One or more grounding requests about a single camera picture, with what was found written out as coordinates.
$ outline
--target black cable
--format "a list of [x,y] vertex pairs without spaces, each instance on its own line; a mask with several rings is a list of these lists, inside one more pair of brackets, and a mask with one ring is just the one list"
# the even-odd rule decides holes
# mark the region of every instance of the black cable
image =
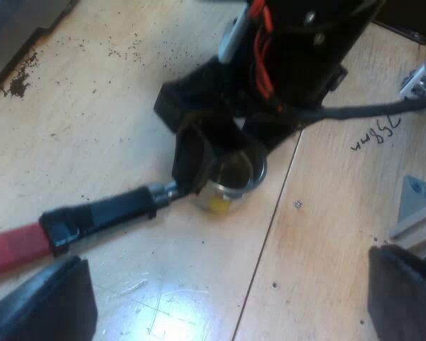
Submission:
[[322,119],[360,119],[365,117],[396,115],[421,109],[426,109],[426,96],[420,99],[406,99],[390,104],[375,104],[344,108],[321,108],[317,110],[288,108],[288,111],[295,114],[298,119],[320,121]]

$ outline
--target metal screw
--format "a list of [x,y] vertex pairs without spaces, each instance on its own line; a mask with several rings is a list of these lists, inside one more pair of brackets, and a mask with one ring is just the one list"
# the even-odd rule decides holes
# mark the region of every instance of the metal screw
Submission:
[[420,184],[419,184],[419,183],[413,183],[413,184],[412,184],[412,188],[413,188],[413,190],[414,190],[416,193],[421,192],[421,186],[420,186]]
[[305,25],[306,26],[310,25],[314,21],[314,19],[315,19],[315,12],[314,11],[307,12],[305,17]]
[[325,42],[325,34],[322,32],[314,36],[314,45],[321,45]]

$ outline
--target red handle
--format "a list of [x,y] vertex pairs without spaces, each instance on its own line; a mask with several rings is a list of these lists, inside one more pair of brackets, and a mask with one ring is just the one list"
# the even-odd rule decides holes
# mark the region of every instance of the red handle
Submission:
[[51,253],[39,223],[0,233],[0,273]]

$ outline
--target orange wire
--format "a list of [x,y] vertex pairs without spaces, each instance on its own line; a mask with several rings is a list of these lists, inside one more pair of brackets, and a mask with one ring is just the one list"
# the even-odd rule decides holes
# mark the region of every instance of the orange wire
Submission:
[[248,14],[251,18],[257,18],[265,6],[265,0],[254,0],[249,7]]
[[[248,15],[251,18],[257,18],[262,14],[263,25],[268,33],[273,32],[273,20],[269,8],[266,6],[265,0],[254,0],[248,10]],[[256,60],[256,87],[263,98],[269,99],[274,92],[273,83],[265,67],[265,56],[270,46],[270,40],[267,39],[263,44],[263,30],[260,28],[254,40],[254,59]]]
[[273,20],[271,20],[271,13],[268,6],[263,7],[263,23],[268,33],[273,32]]

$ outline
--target wooden table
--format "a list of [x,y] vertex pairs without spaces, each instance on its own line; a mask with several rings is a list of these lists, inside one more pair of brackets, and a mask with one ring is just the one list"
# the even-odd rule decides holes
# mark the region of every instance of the wooden table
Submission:
[[[0,232],[54,207],[169,181],[175,138],[153,113],[158,90],[215,54],[240,9],[81,0],[39,39],[23,97],[0,92]],[[395,99],[425,58],[426,48],[371,26],[327,104]],[[288,139],[264,185],[230,216],[183,200],[79,245],[72,252],[89,260],[99,310],[95,340],[375,337],[366,253],[395,223],[402,177],[426,180],[426,117],[403,117],[384,144],[352,151],[372,127],[375,119],[326,121]],[[51,260],[0,277],[0,298]]]

